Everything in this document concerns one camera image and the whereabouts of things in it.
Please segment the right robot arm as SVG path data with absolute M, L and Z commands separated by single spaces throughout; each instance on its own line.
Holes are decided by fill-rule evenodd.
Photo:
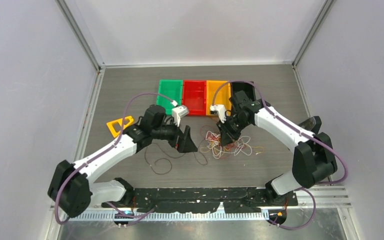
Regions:
M 330 137 L 307 130 L 284 118 L 268 102 L 250 99 L 244 91 L 236 92 L 229 101 L 228 111 L 223 104 L 213 104 L 210 112 L 218 115 L 220 144 L 234 143 L 243 129 L 254 125 L 276 137 L 293 155 L 291 170 L 270 180 L 262 192 L 263 199 L 279 205 L 286 194 L 302 188 L 311 188 L 338 170 Z

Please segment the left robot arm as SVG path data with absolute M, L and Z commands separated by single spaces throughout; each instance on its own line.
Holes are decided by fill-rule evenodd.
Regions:
M 184 130 L 180 128 L 182 117 L 188 113 L 186 106 L 178 105 L 171 110 L 171 116 L 167 116 L 162 106 L 151 105 L 137 122 L 123 130 L 121 137 L 83 159 L 73 163 L 61 161 L 55 168 L 48 196 L 70 218 L 105 202 L 128 207 L 134 199 L 134 188 L 129 183 L 120 177 L 108 182 L 96 182 L 97 179 L 153 140 L 167 141 L 179 153 L 197 152 L 190 126 L 185 126 Z

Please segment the yellow plastic bin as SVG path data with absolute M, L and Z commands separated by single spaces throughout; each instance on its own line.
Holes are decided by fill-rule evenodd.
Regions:
M 207 80 L 206 81 L 206 115 L 211 116 L 210 106 L 213 103 L 213 98 L 216 94 L 216 90 L 225 83 L 225 80 Z M 227 110 L 231 110 L 232 104 L 229 98 L 232 96 L 231 84 L 224 85 L 215 96 L 215 104 L 223 104 Z

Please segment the black plastic bin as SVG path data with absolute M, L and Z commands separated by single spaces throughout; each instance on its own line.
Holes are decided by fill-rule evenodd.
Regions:
M 232 96 L 237 92 L 244 91 L 249 99 L 252 101 L 256 100 L 255 87 L 253 85 L 244 82 L 231 82 L 230 86 Z

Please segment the red plastic bin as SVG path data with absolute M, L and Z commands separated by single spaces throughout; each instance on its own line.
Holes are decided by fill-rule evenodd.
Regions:
M 188 108 L 190 116 L 206 115 L 206 80 L 184 80 L 182 104 Z

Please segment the green plastic bin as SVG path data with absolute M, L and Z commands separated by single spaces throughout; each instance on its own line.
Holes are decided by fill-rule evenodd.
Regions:
M 180 105 L 182 103 L 183 80 L 161 79 L 158 85 L 158 93 L 169 97 Z M 174 106 L 168 99 L 158 96 L 156 98 L 156 104 L 163 107 L 168 116 L 171 115 Z

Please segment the yellow triangular plastic piece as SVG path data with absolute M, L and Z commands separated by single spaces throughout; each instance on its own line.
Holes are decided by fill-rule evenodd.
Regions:
M 135 119 L 131 115 L 129 115 L 124 118 L 118 118 L 118 119 L 109 121 L 106 123 L 106 126 L 110 134 L 112 135 L 112 137 L 116 138 L 121 133 L 122 129 L 123 130 L 126 129 L 127 127 L 132 125 L 134 121 Z

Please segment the black clear-topped device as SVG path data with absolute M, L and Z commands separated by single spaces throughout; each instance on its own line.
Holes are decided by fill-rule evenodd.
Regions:
M 299 123 L 298 126 L 317 135 L 320 132 L 322 120 L 318 115 L 311 116 L 303 122 Z

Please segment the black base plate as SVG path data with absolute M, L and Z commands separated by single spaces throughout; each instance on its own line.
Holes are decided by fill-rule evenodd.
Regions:
M 289 192 L 269 198 L 264 188 L 257 187 L 198 187 L 198 188 L 135 188 L 120 201 L 117 208 L 136 209 L 140 213 L 214 213 L 222 206 L 226 213 L 257 213 L 261 207 L 295 207 L 296 194 Z

